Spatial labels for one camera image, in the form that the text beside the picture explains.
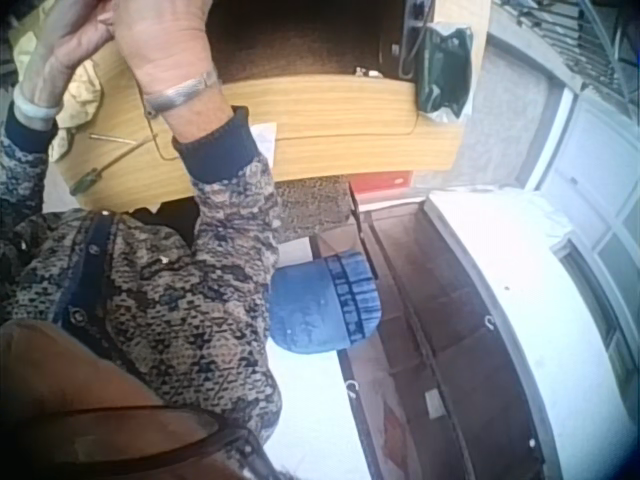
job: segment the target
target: red object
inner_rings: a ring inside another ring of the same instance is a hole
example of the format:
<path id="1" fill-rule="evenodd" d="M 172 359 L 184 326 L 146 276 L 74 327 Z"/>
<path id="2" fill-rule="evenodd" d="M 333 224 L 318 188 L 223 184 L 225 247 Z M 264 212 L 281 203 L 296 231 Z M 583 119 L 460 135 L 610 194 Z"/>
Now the red object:
<path id="1" fill-rule="evenodd" d="M 413 172 L 359 173 L 350 175 L 349 182 L 356 195 L 388 190 L 401 190 L 411 186 Z"/>

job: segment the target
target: patterned sweater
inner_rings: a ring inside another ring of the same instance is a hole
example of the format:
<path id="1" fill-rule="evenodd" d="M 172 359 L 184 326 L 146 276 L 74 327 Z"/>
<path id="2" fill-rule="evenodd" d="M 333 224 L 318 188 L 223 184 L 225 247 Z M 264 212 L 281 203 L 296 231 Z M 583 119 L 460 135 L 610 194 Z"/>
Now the patterned sweater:
<path id="1" fill-rule="evenodd" d="M 28 129 L 11 106 L 0 140 L 0 324 L 57 323 L 165 402 L 223 414 L 264 442 L 281 410 L 265 351 L 277 199 L 247 115 L 237 109 L 216 132 L 176 145 L 201 210 L 193 248 L 168 228 L 112 215 L 103 294 L 65 323 L 102 213 L 42 213 L 55 131 Z"/>

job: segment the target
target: navy cuff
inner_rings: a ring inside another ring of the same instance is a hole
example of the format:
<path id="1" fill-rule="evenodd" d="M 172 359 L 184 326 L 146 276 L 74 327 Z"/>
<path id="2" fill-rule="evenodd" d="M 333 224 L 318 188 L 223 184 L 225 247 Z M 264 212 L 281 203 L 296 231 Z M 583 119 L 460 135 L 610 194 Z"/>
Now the navy cuff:
<path id="1" fill-rule="evenodd" d="M 209 185 L 231 180 L 260 156 L 249 129 L 249 110 L 233 110 L 227 123 L 195 142 L 183 144 L 173 139 L 174 148 L 194 180 Z"/>
<path id="2" fill-rule="evenodd" d="M 13 102 L 7 111 L 7 120 L 4 124 L 7 139 L 19 150 L 30 154 L 43 154 L 49 151 L 49 145 L 58 134 L 58 124 L 53 122 L 53 127 L 47 131 L 33 130 L 20 123 L 13 110 Z"/>

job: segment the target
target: glasses frame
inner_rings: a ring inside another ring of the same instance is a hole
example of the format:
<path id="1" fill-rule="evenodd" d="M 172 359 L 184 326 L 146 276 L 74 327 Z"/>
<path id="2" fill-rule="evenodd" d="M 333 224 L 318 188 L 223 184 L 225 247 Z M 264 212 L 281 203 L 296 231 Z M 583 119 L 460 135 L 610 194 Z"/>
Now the glasses frame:
<path id="1" fill-rule="evenodd" d="M 44 478 L 87 479 L 123 477 L 151 473 L 190 460 L 212 456 L 220 453 L 225 447 L 233 446 L 236 448 L 237 446 L 234 444 L 243 441 L 244 444 L 241 445 L 241 448 L 236 448 L 236 450 L 251 473 L 259 480 L 280 480 L 280 474 L 271 463 L 271 460 L 269 460 L 258 438 L 251 430 L 227 420 L 222 415 L 195 406 L 153 405 L 73 410 L 69 412 L 51 413 L 29 419 L 17 424 L 13 430 L 18 435 L 18 438 L 20 438 L 21 435 L 24 435 L 24 433 L 21 434 L 21 432 L 28 431 L 30 428 L 74 416 L 117 412 L 148 412 L 153 410 L 186 411 L 205 415 L 214 420 L 219 428 L 217 431 L 191 444 L 145 457 L 88 463 L 43 462 L 43 464 L 38 465 L 37 470 L 42 470 Z"/>

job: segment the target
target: hand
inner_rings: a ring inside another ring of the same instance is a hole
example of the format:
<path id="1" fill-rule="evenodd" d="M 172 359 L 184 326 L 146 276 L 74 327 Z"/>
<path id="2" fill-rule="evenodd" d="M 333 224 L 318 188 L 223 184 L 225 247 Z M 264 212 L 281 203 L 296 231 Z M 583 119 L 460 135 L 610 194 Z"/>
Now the hand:
<path id="1" fill-rule="evenodd" d="M 173 88 L 213 67 L 205 32 L 213 0 L 114 0 L 113 31 L 146 94 Z"/>
<path id="2" fill-rule="evenodd" d="M 42 107 L 60 105 L 78 66 L 113 38 L 104 24 L 110 15 L 111 0 L 55 2 L 21 82 L 25 98 Z"/>

